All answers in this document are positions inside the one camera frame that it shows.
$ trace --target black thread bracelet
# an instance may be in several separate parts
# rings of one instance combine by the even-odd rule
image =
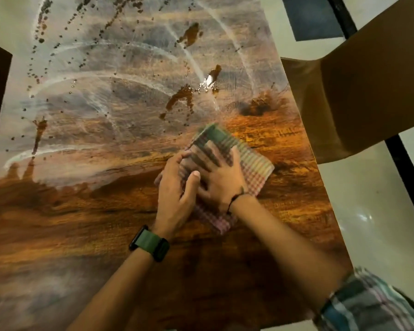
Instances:
[[[236,199],[239,197],[239,196],[243,196],[243,195],[246,195],[246,194],[250,194],[248,191],[245,191],[244,190],[244,187],[243,186],[241,186],[241,192],[239,193],[239,194],[236,194],[236,195],[234,195],[233,197],[232,197],[232,200],[230,201],[230,203],[229,203],[229,207],[227,208],[227,214],[228,215],[231,215],[232,213],[230,212],[230,207],[232,206],[232,203],[234,202],[234,201],[236,201]]]

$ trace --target plaid cloth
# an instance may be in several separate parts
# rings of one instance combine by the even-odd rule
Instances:
[[[356,268],[314,324],[325,331],[412,331],[414,302],[366,269]]]
[[[245,182],[248,186],[249,194],[257,196],[267,181],[270,174],[275,168],[273,164],[265,158],[263,155],[253,151],[247,144],[241,142],[239,139],[233,137],[226,130],[219,127],[217,124],[210,124],[205,127],[201,133],[193,138],[190,144],[186,147],[186,150],[190,149],[193,145],[196,145],[201,149],[212,161],[216,161],[212,153],[205,147],[207,141],[213,141],[221,154],[224,156],[227,164],[232,165],[232,157],[230,150],[233,146],[237,145],[239,153],[241,155],[241,168],[245,178]],[[183,179],[183,185],[187,181],[190,172],[187,172],[183,167],[180,169],[180,176]],[[159,185],[161,181],[161,174],[156,178],[155,184]],[[237,221],[234,216],[226,214],[218,214],[209,209],[200,200],[196,201],[196,205],[193,212],[200,220],[210,223],[220,234],[226,233],[232,225]]]

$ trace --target table top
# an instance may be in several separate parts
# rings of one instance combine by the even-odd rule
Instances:
[[[261,202],[350,265],[258,0],[37,1],[0,115],[1,329],[64,329],[153,222],[166,159],[214,121],[275,165]],[[192,218],[129,327],[310,316],[242,223]]]

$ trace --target plaid shirt sleeve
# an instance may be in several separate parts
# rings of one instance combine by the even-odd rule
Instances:
[[[324,331],[412,331],[414,308],[382,279],[356,268],[314,319]]]

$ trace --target floor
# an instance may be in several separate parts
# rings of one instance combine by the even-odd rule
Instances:
[[[282,0],[260,0],[279,55],[313,60],[343,37],[296,42]],[[344,0],[358,28],[396,0]],[[16,26],[30,0],[0,0],[0,46],[16,53],[28,28]],[[414,149],[414,129],[402,139]],[[414,160],[414,150],[409,151]],[[414,300],[414,207],[384,142],[320,165],[320,172],[354,265],[363,265]],[[270,330],[314,330],[310,321]]]

